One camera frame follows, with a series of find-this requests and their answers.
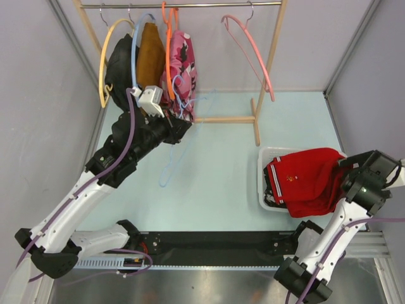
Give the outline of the red trousers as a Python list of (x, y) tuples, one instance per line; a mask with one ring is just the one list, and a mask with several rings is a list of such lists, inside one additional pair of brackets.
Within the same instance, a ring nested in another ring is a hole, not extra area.
[(335, 211), (342, 197), (346, 155), (332, 148), (315, 148), (275, 157), (268, 169), (275, 201), (293, 218), (322, 216)]

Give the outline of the black white patterned trousers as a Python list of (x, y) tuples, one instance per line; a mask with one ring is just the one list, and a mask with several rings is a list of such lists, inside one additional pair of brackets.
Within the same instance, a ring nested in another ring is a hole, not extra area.
[(283, 204), (283, 203), (278, 204), (275, 201), (275, 197), (273, 195), (273, 189), (271, 187), (270, 177), (269, 177), (267, 168), (263, 169), (263, 175), (264, 175), (264, 180), (266, 183), (266, 189), (264, 191), (264, 199), (263, 199), (264, 203), (269, 207), (286, 209), (287, 207), (285, 206), (285, 204)]

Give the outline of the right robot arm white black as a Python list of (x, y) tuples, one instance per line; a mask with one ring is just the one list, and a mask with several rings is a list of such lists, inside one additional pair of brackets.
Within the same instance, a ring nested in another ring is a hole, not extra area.
[(404, 164), (372, 150), (346, 156), (316, 148), (275, 157), (263, 171), (275, 203), (293, 217), (332, 214), (325, 228), (303, 222), (292, 238), (296, 251), (286, 258), (275, 279), (287, 289), (287, 300), (322, 303), (332, 294), (332, 272), (360, 228), (404, 185)]

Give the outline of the blue wire hanger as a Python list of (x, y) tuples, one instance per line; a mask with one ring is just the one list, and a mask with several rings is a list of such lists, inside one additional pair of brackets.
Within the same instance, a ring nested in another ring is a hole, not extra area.
[[(174, 90), (175, 101), (177, 102), (177, 104), (179, 105), (179, 108), (180, 108), (179, 118), (184, 117), (184, 110), (192, 101), (208, 100), (211, 96), (214, 96), (209, 108), (206, 111), (206, 114), (209, 114), (211, 112), (213, 105), (216, 102), (216, 97), (215, 97), (216, 93), (217, 93), (217, 90), (213, 89), (213, 90), (209, 91), (207, 94), (205, 94), (203, 97), (194, 98), (194, 99), (191, 99), (190, 101), (188, 101), (187, 103), (183, 103), (180, 99), (180, 95), (176, 92), (176, 90)], [(163, 171), (159, 177), (159, 180), (158, 180), (158, 185), (160, 188), (165, 188), (170, 183), (171, 179), (173, 178), (173, 175), (175, 174), (180, 163), (182, 162), (184, 156), (188, 153), (188, 151), (191, 149), (191, 146), (196, 141), (196, 138), (197, 138), (198, 134), (200, 133), (202, 126), (204, 124), (207, 124), (207, 122), (208, 122), (208, 117), (202, 117), (201, 122), (197, 122), (197, 120), (195, 120), (195, 123), (197, 124), (197, 129), (196, 129), (194, 135), (191, 137), (190, 141), (187, 143), (185, 149), (182, 151), (182, 154), (180, 155), (180, 157), (178, 158), (178, 160), (175, 163), (173, 162), (174, 144), (171, 145), (170, 153), (169, 153), (169, 162), (166, 165), (166, 167), (163, 169)]]

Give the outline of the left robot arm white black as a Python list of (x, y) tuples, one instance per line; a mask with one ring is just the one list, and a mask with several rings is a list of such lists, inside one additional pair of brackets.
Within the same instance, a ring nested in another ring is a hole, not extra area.
[(64, 200), (39, 225), (21, 228), (15, 234), (36, 268), (58, 279), (79, 260), (98, 253), (120, 249), (135, 252), (142, 240), (139, 230), (129, 220), (83, 234), (76, 231), (77, 227), (98, 203), (136, 171), (141, 159), (161, 143), (179, 143), (191, 125), (190, 121), (172, 114), (145, 119), (140, 114), (122, 113)]

